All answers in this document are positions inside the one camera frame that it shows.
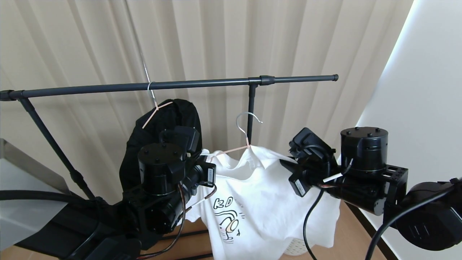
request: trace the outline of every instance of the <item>white basket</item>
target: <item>white basket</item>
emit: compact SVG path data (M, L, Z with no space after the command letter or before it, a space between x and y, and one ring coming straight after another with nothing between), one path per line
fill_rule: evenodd
M288 255L301 255L307 251L308 250L306 250L305 242L303 242L303 240L294 238L284 253Z

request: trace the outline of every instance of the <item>white t-shirt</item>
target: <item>white t-shirt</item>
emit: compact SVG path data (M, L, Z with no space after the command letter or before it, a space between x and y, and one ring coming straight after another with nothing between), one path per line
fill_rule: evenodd
M303 239L304 217L319 189L310 189L303 198L297 196L288 181L291 172L279 159L295 162L257 146L246 149L239 161L227 154L207 158L217 166L217 192L194 206L186 218L192 222L202 218L215 260L277 260L294 238ZM211 191L199 186L187 207ZM340 200L323 195L308 219L310 246L334 245L339 206Z

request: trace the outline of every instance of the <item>cartoon character print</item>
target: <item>cartoon character print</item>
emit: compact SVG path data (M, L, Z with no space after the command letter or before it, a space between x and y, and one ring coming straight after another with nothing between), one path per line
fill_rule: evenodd
M232 204L233 200L233 197L229 197L225 203L224 200L217 198L213 203L213 209L227 208ZM236 203L242 208L242 204L237 201ZM245 215L242 212L238 214L235 210L223 210L215 212L215 216L217 216L219 220L219 229L223 237L223 242L232 244L235 237L241 235L241 231L237 229L239 226L238 218L245 219Z

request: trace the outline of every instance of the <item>clothes rack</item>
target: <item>clothes rack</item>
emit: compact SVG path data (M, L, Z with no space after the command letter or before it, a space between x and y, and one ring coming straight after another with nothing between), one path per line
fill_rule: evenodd
M239 79L220 79L220 80L185 80L185 81L168 81L168 82L153 82L147 89L149 83L128 83L128 84L111 84L111 85L93 85L93 86L78 86L78 87L56 87L56 88L43 88L32 90L3 90L0 91L0 101L14 101L18 100L24 109L29 113L30 117L37 125L47 142L53 148L56 155L58 155L61 162L66 166L72 180L83 190L89 199L95 199L95 196L88 188L82 174L78 172L56 140L43 123L42 119L36 112L29 98L72 95L72 94L86 94L86 93L107 93L107 92L124 92L124 91L140 91L140 90L159 90L159 89L178 89L178 88L194 88L194 87L223 87L223 86L249 86L249 108L248 112L254 112L256 89L258 86L267 86L276 83L292 83L292 82L310 82L310 81L337 81L339 76L334 75L320 75L320 76L299 76L299 77L273 77L273 76L260 76ZM248 117L247 121L247 136L249 143L252 140L252 127L253 117ZM182 234L182 236L195 235L197 232ZM211 257L212 254L198 255L183 260L203 259Z

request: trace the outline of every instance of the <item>black baseboard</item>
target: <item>black baseboard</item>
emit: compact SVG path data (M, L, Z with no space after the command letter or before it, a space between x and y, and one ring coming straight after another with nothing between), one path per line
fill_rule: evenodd
M372 226L372 224L367 220L367 218L364 216L364 214L355 206L347 203L348 207L350 210L353 212L355 217L359 220L361 225L363 225L364 229L367 231L367 233L371 236L371 238L374 236L376 229ZM383 255L387 260L398 260L396 255L391 251L390 247L383 241L381 238L377 244L378 248L380 251L382 251Z

